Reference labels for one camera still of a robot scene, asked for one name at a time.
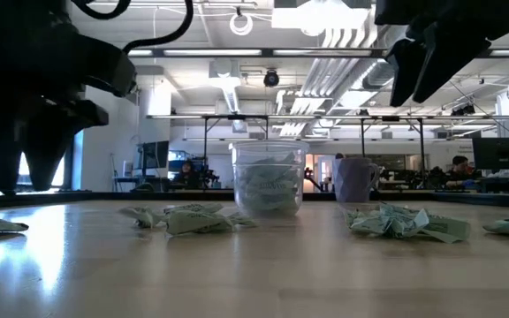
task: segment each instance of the clear plastic cup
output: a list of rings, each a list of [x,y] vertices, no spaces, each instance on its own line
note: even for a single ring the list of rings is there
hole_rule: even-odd
[[[306,153],[300,141],[241,141],[232,151],[235,202],[251,216],[293,216],[303,192]]]

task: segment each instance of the purple cup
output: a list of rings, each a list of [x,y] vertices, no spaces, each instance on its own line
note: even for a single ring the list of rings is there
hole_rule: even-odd
[[[368,158],[344,158],[333,162],[337,202],[368,202],[370,189],[379,178],[380,169]]]

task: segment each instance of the computer monitor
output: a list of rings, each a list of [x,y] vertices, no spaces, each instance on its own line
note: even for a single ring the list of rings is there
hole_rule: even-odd
[[[473,138],[478,170],[509,169],[509,138]]]
[[[168,141],[149,142],[137,145],[136,170],[166,168]]]

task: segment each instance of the desk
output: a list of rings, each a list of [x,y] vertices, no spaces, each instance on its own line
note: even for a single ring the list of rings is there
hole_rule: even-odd
[[[0,317],[339,318],[509,315],[509,237],[481,226],[509,208],[400,201],[468,220],[469,241],[353,235],[334,202],[290,220],[171,238],[115,212],[188,202],[83,201],[17,208],[0,236]]]
[[[139,183],[142,181],[142,177],[113,177],[113,192],[119,192],[119,187],[121,187],[121,192],[123,192],[123,188],[120,184],[123,183],[130,183],[133,184],[133,188],[139,185]],[[150,183],[155,188],[155,191],[161,191],[160,189],[160,178],[159,177],[145,177],[145,182]]]
[[[509,193],[509,178],[478,178],[483,193]]]
[[[405,180],[380,180],[378,181],[378,190],[395,190],[399,186],[408,186],[411,188],[411,183]]]

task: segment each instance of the person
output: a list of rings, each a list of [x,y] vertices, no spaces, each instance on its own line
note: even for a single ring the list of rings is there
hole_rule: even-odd
[[[187,188],[198,188],[200,186],[200,175],[195,171],[194,164],[186,161],[180,168],[180,173],[173,180],[174,183],[182,184]]]
[[[472,174],[469,173],[468,158],[463,155],[456,155],[452,159],[452,169],[447,172],[447,187],[471,187],[475,185]]]

